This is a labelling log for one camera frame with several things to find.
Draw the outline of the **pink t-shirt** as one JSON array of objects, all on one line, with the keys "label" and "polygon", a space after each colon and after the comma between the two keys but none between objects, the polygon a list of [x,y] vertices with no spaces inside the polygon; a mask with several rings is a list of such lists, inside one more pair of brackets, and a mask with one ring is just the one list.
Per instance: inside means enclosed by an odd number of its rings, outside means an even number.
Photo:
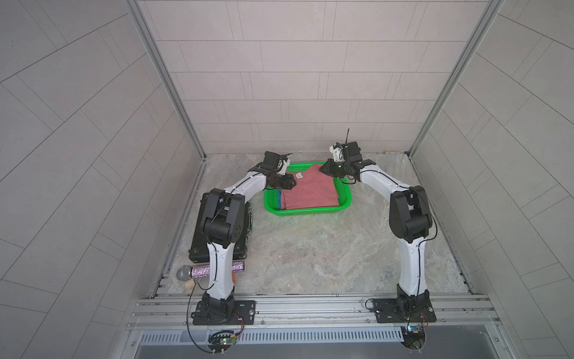
[{"label": "pink t-shirt", "polygon": [[339,206],[339,195],[332,177],[320,172],[320,164],[293,173],[296,186],[281,191],[281,209],[310,209]]}]

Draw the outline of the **green plastic perforated basket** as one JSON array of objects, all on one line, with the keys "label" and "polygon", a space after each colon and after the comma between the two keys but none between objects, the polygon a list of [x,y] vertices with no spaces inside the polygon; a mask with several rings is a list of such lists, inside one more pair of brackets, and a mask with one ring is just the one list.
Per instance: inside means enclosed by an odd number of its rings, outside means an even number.
[{"label": "green plastic perforated basket", "polygon": [[[295,163],[290,164],[287,168],[288,174],[297,173],[300,171],[304,171],[308,169],[311,165],[320,164],[323,166],[323,162],[302,162],[302,163]],[[289,215],[309,215],[309,214],[318,214],[318,213],[331,213],[337,212],[343,209],[346,209],[351,205],[352,202],[352,195],[351,195],[351,188],[348,184],[341,181],[339,178],[333,178],[336,190],[339,195],[339,206],[332,206],[332,207],[320,207],[320,208],[310,208],[310,209],[295,209],[295,210],[276,210],[274,208],[274,199],[273,194],[274,190],[266,190],[264,195],[264,205],[267,211],[278,215],[278,216],[289,216]]]}]

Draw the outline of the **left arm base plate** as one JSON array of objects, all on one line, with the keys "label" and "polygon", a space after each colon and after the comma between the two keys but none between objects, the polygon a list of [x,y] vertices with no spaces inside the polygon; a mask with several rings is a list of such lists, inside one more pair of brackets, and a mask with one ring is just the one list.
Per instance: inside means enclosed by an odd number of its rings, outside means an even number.
[{"label": "left arm base plate", "polygon": [[190,316],[193,325],[252,325],[256,310],[256,301],[202,299]]}]

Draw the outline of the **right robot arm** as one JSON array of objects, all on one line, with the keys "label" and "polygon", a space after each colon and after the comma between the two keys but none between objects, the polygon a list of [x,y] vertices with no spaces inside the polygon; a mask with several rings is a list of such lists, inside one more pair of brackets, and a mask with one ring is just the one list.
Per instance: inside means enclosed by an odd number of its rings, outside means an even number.
[{"label": "right robot arm", "polygon": [[327,176],[361,182],[385,197],[390,204],[389,226],[400,239],[401,273],[397,290],[398,312],[408,317],[430,303],[425,279],[425,246],[432,240],[433,217],[426,191],[384,172],[370,159],[364,159],[357,142],[336,143],[332,158],[320,168]]}]

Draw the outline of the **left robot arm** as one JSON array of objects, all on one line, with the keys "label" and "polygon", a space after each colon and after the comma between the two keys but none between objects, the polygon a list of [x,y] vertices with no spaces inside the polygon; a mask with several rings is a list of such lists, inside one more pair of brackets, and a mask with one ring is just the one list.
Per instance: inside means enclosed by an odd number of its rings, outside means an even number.
[{"label": "left robot arm", "polygon": [[197,224],[206,238],[209,251],[209,284],[202,303],[225,319],[234,311],[233,251],[245,228],[248,201],[266,189],[291,190],[294,176],[287,173],[288,155],[265,152],[264,160],[252,167],[244,178],[225,189],[208,193],[203,215]]}]

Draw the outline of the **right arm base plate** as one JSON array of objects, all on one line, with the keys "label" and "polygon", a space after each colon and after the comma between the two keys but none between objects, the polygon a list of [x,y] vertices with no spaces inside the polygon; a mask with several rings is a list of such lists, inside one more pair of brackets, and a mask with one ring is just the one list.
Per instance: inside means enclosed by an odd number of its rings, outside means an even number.
[{"label": "right arm base plate", "polygon": [[368,299],[366,308],[377,323],[435,323],[436,314],[429,299]]}]

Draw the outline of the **blue t-shirt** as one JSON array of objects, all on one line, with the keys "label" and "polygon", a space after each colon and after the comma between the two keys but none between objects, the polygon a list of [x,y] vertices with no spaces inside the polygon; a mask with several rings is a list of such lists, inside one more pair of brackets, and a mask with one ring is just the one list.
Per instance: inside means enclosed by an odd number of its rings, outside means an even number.
[{"label": "blue t-shirt", "polygon": [[276,210],[282,210],[283,209],[282,191],[279,189],[275,189],[274,194],[273,194],[273,199],[274,199],[274,208]]}]

